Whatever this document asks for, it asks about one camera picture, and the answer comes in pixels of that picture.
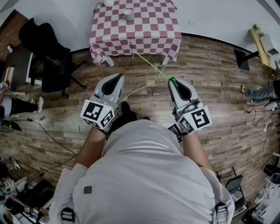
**white shoe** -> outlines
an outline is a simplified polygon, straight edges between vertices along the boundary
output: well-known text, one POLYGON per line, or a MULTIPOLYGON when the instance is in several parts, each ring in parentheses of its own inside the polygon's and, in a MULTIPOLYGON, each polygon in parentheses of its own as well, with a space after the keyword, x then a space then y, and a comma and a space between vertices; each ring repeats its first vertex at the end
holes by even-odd
POLYGON ((43 104, 44 104, 44 99, 43 99, 42 96, 40 96, 39 101, 38 101, 38 103, 37 103, 37 105, 38 105, 38 110, 37 110, 37 112, 38 112, 38 113, 41 113, 41 112, 42 112, 42 110, 43 110, 43 104))
POLYGON ((36 104, 35 99, 32 99, 32 100, 31 100, 31 103, 32 103, 32 104, 36 104))
POLYGON ((18 162, 16 160, 13 161, 15 169, 21 169, 21 167, 19 166, 18 162))

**yellow shoe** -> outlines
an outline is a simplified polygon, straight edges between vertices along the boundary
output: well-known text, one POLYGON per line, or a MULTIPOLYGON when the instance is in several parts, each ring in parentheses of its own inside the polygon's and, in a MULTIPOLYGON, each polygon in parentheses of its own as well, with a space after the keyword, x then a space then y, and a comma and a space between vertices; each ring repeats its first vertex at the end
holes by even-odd
POLYGON ((243 94, 245 93, 245 91, 247 91, 247 89, 245 88, 245 85, 241 86, 241 91, 242 91, 243 94))

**white t-shirt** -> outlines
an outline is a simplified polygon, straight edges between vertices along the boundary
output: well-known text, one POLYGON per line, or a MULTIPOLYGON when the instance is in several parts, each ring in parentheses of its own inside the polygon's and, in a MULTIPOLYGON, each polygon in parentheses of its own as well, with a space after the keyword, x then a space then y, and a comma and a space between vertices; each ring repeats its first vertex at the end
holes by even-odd
POLYGON ((139 120, 113 132, 89 169, 77 164, 60 177, 50 218, 62 223, 72 206, 79 224, 208 224, 221 193, 230 223, 234 204, 215 174, 184 156, 171 131, 139 120))
POLYGON ((11 97, 5 96, 3 99, 3 102, 0 104, 2 107, 4 107, 4 117, 8 117, 9 114, 11 113, 12 109, 12 99, 11 97))

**red and white checkered tablecloth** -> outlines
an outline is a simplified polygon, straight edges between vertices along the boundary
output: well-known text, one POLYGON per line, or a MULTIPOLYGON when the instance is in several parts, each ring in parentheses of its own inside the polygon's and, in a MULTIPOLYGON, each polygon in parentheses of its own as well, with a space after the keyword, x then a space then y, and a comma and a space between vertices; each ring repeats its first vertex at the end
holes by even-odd
POLYGON ((94 64, 110 56, 162 54, 176 61, 181 32, 171 0, 119 0, 112 7, 99 3, 94 10, 90 49, 94 64), (123 20, 126 9, 134 19, 123 20))

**black table leg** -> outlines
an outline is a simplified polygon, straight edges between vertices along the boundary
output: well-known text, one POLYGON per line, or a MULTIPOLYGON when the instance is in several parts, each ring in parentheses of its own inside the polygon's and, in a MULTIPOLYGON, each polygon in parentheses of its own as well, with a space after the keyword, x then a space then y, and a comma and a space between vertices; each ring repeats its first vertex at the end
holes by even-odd
POLYGON ((238 64, 238 68, 241 68, 241 69, 244 69, 244 70, 247 70, 247 71, 250 71, 249 64, 248 64, 247 60, 249 60, 250 58, 259 56, 258 51, 254 52, 252 54, 249 54, 247 56, 246 56, 245 53, 243 53, 241 51, 238 51, 238 50, 234 50, 234 53, 235 53, 236 61, 237 61, 237 64, 238 64))

